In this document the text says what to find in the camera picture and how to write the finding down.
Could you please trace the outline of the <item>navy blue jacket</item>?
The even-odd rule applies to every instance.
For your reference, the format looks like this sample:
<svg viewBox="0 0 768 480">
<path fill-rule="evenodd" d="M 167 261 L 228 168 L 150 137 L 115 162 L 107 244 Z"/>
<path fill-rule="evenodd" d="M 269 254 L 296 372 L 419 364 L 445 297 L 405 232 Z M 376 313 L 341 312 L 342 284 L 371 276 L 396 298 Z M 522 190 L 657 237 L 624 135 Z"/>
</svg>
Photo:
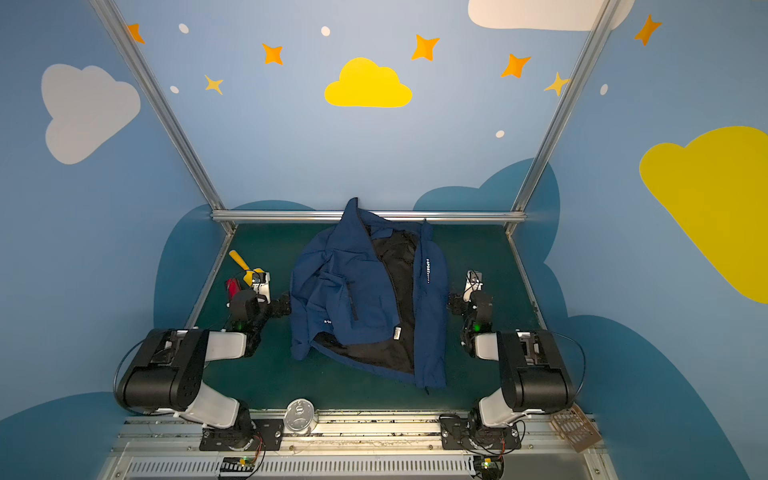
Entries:
<svg viewBox="0 0 768 480">
<path fill-rule="evenodd" d="M 291 356 L 316 350 L 420 389 L 443 388 L 449 294 L 428 222 L 387 220 L 351 199 L 291 273 Z"/>
</svg>

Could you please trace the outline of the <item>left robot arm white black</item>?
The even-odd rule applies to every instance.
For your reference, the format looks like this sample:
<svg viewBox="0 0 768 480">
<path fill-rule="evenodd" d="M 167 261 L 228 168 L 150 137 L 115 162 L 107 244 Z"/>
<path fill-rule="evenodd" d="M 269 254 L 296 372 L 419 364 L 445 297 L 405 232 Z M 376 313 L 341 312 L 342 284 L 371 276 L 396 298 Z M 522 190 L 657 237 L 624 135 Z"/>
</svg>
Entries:
<svg viewBox="0 0 768 480">
<path fill-rule="evenodd" d="M 127 411 L 200 424 L 202 451 L 277 451 L 284 423 L 254 420 L 245 401 L 218 392 L 203 377 L 212 362 L 253 356 L 267 321 L 290 313 L 288 294 L 272 299 L 241 290 L 229 300 L 229 319 L 220 330 L 153 329 L 135 345 L 127 369 L 116 370 L 113 395 Z"/>
</svg>

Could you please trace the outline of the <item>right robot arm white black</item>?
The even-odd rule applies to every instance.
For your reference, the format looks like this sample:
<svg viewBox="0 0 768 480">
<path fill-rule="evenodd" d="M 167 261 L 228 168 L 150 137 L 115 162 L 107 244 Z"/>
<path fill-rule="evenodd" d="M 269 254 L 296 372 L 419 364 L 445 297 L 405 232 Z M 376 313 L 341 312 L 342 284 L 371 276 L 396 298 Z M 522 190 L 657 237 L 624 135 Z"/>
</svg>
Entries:
<svg viewBox="0 0 768 480">
<path fill-rule="evenodd" d="M 525 417 L 573 406 L 586 374 L 573 382 L 557 344 L 562 334 L 547 329 L 496 331 L 492 297 L 481 290 L 450 295 L 448 308 L 462 317 L 460 342 L 465 352 L 496 363 L 500 379 L 499 388 L 481 398 L 465 419 L 440 419 L 459 448 L 512 450 L 522 442 L 517 424 Z"/>
</svg>

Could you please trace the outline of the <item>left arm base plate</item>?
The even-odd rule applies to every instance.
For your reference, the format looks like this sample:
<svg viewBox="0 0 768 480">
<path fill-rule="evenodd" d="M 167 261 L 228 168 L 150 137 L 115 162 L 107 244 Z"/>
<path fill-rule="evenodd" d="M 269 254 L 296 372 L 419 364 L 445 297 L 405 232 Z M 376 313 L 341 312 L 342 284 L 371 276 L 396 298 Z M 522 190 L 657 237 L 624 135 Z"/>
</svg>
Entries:
<svg viewBox="0 0 768 480">
<path fill-rule="evenodd" d="M 278 418 L 256 418 L 246 423 L 245 429 L 237 425 L 227 429 L 204 428 L 199 444 L 203 452 L 255 452 L 280 449 L 284 421 Z"/>
</svg>

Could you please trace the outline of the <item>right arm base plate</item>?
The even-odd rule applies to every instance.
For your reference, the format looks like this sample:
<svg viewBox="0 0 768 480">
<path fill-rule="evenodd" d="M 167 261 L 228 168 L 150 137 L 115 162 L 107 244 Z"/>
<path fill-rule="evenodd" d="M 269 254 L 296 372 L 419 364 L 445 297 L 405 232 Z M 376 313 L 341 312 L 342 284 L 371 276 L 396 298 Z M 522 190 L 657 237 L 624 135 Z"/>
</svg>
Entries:
<svg viewBox="0 0 768 480">
<path fill-rule="evenodd" d="M 513 426 L 487 427 L 474 414 L 443 414 L 437 421 L 444 450 L 504 455 L 521 447 L 521 433 Z"/>
</svg>

